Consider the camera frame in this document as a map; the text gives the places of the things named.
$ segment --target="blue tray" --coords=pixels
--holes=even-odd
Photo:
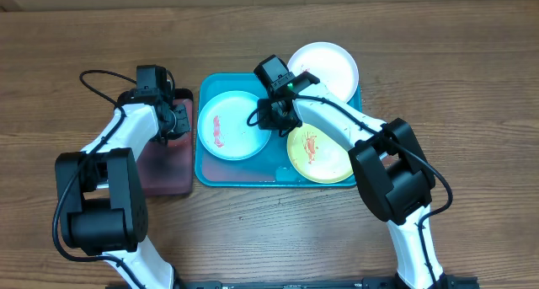
[[[246,91],[261,99],[268,94],[253,73],[216,73],[200,85],[199,114],[218,94]],[[360,86],[348,104],[361,111]],[[286,137],[271,133],[268,144],[256,155],[240,161],[227,161],[210,154],[196,138],[195,174],[204,185],[212,187],[335,188],[355,186],[354,175],[335,184],[319,184],[299,174],[286,152]]]

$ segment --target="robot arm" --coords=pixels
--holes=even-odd
[[[142,66],[136,73],[137,88],[123,95],[123,111],[115,109],[112,121],[81,152],[63,153],[56,160],[60,198],[74,169],[123,117],[69,190],[61,210],[61,234],[67,246],[80,248],[87,255],[107,255],[123,261],[148,289],[177,288],[179,278],[174,268],[159,256],[147,237],[147,208],[136,160],[148,141],[166,142],[190,131],[189,121],[183,105],[172,105],[174,88],[167,81],[166,69]],[[109,199],[84,198],[84,192],[103,188],[109,189]],[[107,262],[130,287],[137,288],[122,267]]]
[[[386,124],[360,113],[335,97],[312,74],[304,72],[296,77],[277,56],[261,62],[254,72],[269,95],[268,99],[259,101],[259,128],[283,132],[306,122],[349,152],[361,198],[389,228],[398,258],[399,278],[410,288],[432,286],[417,225],[419,219],[430,212],[434,176],[405,153],[399,153],[400,159],[388,169],[381,162],[388,153],[397,153],[384,142],[384,137],[392,138],[426,161],[410,126],[400,119]],[[370,130],[360,127],[335,105]],[[424,222],[423,234],[429,262],[438,281],[443,269],[435,257],[428,220]]]
[[[269,99],[259,101],[259,127],[280,130],[282,135],[283,131],[290,131],[305,121],[346,149],[361,198],[371,212],[389,227],[398,257],[401,284],[398,287],[431,287],[433,282],[425,265],[417,225],[419,219],[430,211],[434,176],[406,153],[398,153],[383,142],[383,138],[390,137],[426,160],[408,124],[400,119],[386,124],[352,109],[335,98],[312,74],[304,72],[294,76],[276,56],[263,61],[254,72],[269,94]],[[61,235],[68,247],[80,248],[90,256],[108,255],[120,259],[146,289],[185,288],[175,269],[159,256],[147,237],[147,208],[136,170],[136,160],[148,141],[166,142],[190,130],[184,107],[172,105],[174,89],[166,77],[166,70],[161,67],[137,68],[137,88],[124,94],[122,109],[125,117],[121,126],[90,157],[67,193],[60,214]],[[370,130],[364,130],[342,111],[313,97],[330,100]],[[55,169],[59,199],[80,162],[111,132],[121,117],[121,110],[116,109],[112,121],[96,140],[81,152],[63,153],[58,157]],[[396,153],[400,159],[385,169],[381,158]],[[84,199],[85,192],[98,188],[108,188],[109,199]],[[431,267],[438,281],[444,274],[435,257],[428,221],[424,223],[423,233]],[[131,288],[136,288],[136,283],[122,267],[108,262]],[[369,281],[376,283],[378,279],[364,279],[363,283],[368,284]],[[456,278],[446,278],[448,281],[451,284],[459,282]],[[466,281],[477,285],[477,280]],[[211,288],[221,287],[219,284],[212,282]],[[380,284],[385,286],[387,278],[381,279]],[[196,283],[187,287],[206,288],[205,284]]]

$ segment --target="black cable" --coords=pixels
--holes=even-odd
[[[172,90],[174,91],[176,89],[176,82],[174,81],[174,76],[172,76],[172,73],[168,69],[167,74],[170,76],[170,80],[172,81]]]
[[[274,99],[272,100],[270,103],[268,103],[268,105],[272,105],[273,103],[276,103],[276,102],[280,102],[282,100],[293,100],[293,99],[296,99],[296,96],[291,96],[291,97],[287,97],[287,98],[282,98],[282,99]],[[266,114],[264,115],[264,117],[262,117],[261,119],[259,120],[256,120],[254,123],[251,123],[251,120],[253,119],[253,117],[259,112],[259,107],[257,107],[250,115],[249,117],[247,118],[247,126],[256,126],[258,125],[262,120],[265,120],[269,114]],[[279,130],[279,137],[285,137],[288,135],[288,133],[292,132],[292,130],[294,130],[294,128],[296,128],[298,125],[300,124],[300,121],[297,121],[296,124],[291,127],[291,128],[288,128],[288,130],[285,131],[285,133],[283,134],[283,131],[282,130]]]
[[[110,71],[105,71],[105,70],[87,70],[87,71],[84,71],[81,73],[81,75],[79,76],[79,79],[81,81],[81,83],[83,83],[84,86],[86,86],[86,88],[88,88],[90,91],[96,93],[97,95],[99,95],[100,97],[102,97],[103,99],[106,99],[107,101],[109,101],[110,103],[112,103],[115,108],[119,109],[120,112],[121,112],[121,115],[120,115],[120,120],[118,120],[118,122],[114,125],[114,127],[109,131],[109,133],[107,133],[107,135],[103,136],[103,138],[101,139],[101,141],[98,143],[97,146],[95,146],[89,153],[87,153],[86,157],[82,160],[82,162],[77,166],[77,169],[75,170],[75,173],[73,173],[72,177],[69,179],[69,181],[67,182],[67,186],[66,186],[66,189],[64,189],[64,192],[62,193],[60,199],[58,200],[58,203],[56,204],[56,209],[55,209],[55,212],[54,212],[54,217],[52,218],[52,241],[56,247],[56,250],[58,250],[58,253],[61,254],[61,256],[63,256],[64,258],[66,258],[67,260],[70,260],[70,261],[75,261],[75,262],[83,262],[83,263],[88,263],[88,262],[96,262],[96,261],[100,261],[100,260],[108,260],[108,261],[111,261],[111,262],[114,262],[116,263],[116,266],[120,266],[124,271],[125,273],[131,278],[131,280],[135,283],[136,286],[138,286],[139,288],[143,289],[145,288],[144,285],[142,285],[137,279],[136,279],[136,276],[135,274],[133,273],[133,271],[131,271],[131,269],[129,269],[129,267],[127,266],[127,264],[121,260],[121,259],[118,259],[114,256],[111,256],[111,255],[98,255],[98,256],[89,256],[89,257],[79,257],[79,256],[73,256],[71,254],[69,254],[62,246],[61,246],[61,243],[60,243],[60,237],[58,235],[58,223],[60,221],[60,214],[61,214],[61,209],[63,208],[63,205],[64,205],[64,202],[66,201],[66,198],[67,198],[67,195],[69,193],[69,190],[71,189],[71,187],[73,186],[73,183],[75,182],[75,179],[78,177],[78,175],[80,174],[81,170],[83,169],[84,165],[88,162],[88,160],[103,146],[107,143],[107,141],[115,134],[115,132],[118,130],[118,128],[120,128],[121,124],[124,122],[124,119],[126,118],[126,114],[125,114],[125,111],[124,109],[118,105],[118,103],[116,103],[112,98],[110,98],[109,96],[107,96],[106,94],[103,94],[101,92],[99,92],[96,88],[90,86],[88,83],[86,83],[86,81],[84,81],[84,75],[86,74],[89,74],[89,73],[104,73],[104,74],[109,74],[109,75],[112,75],[112,76],[116,76],[118,78],[123,78],[129,82],[132,82],[134,84],[136,84],[136,81],[131,79],[131,78],[128,78],[128,77],[125,77],[121,74],[118,74],[118,73],[115,73],[115,72],[110,72]]]
[[[274,100],[272,100],[271,104],[282,101],[282,100],[291,100],[291,99],[292,100],[293,99],[310,99],[310,100],[315,100],[315,101],[318,101],[318,102],[321,102],[321,103],[324,103],[324,104],[329,104],[330,106],[334,107],[339,112],[341,112],[342,114],[346,115],[349,119],[351,119],[361,129],[364,129],[364,130],[370,132],[373,135],[379,133],[378,131],[370,128],[363,121],[358,120],[357,118],[355,118],[355,116],[353,116],[345,108],[341,107],[338,104],[335,104],[333,101],[331,101],[329,99],[319,98],[319,97],[316,97],[316,96],[308,96],[308,95],[296,94],[295,96],[292,96],[292,97],[287,97],[287,98],[283,98],[283,99],[274,99]],[[258,110],[259,110],[259,108],[257,107],[257,109],[255,111],[253,111],[253,113],[251,113],[251,115],[248,117],[248,119],[247,119],[247,123],[248,123],[247,125],[248,126],[256,125],[256,124],[254,124],[254,125],[249,124],[249,121],[254,116],[254,114],[256,114],[258,112]],[[438,288],[438,283],[436,282],[436,276],[435,276],[435,273],[434,273],[434,271],[432,269],[432,265],[430,264],[429,255],[427,253],[427,246],[426,246],[426,244],[424,242],[423,223],[427,218],[432,217],[432,216],[434,216],[436,214],[442,213],[443,211],[447,210],[451,206],[451,203],[453,202],[453,192],[451,191],[451,187],[449,186],[449,183],[447,183],[446,179],[444,179],[444,177],[441,175],[441,173],[438,172],[438,170],[436,170],[434,167],[432,167],[429,163],[425,162],[422,158],[420,158],[417,155],[413,154],[407,148],[401,146],[400,144],[398,144],[397,142],[395,142],[391,138],[387,138],[385,136],[382,136],[382,138],[383,138],[383,140],[385,142],[390,143],[392,146],[394,146],[399,151],[408,154],[410,157],[415,159],[418,163],[420,163],[425,168],[427,168],[444,185],[444,188],[446,188],[446,192],[447,192],[447,202],[446,202],[446,204],[443,205],[442,207],[440,207],[440,208],[438,208],[436,210],[433,210],[433,211],[425,214],[424,216],[422,216],[419,219],[419,223],[418,223],[419,240],[421,241],[421,249],[423,250],[425,264],[427,265],[427,268],[429,269],[430,277],[432,278],[432,283],[434,285],[434,288],[436,289],[436,288]]]

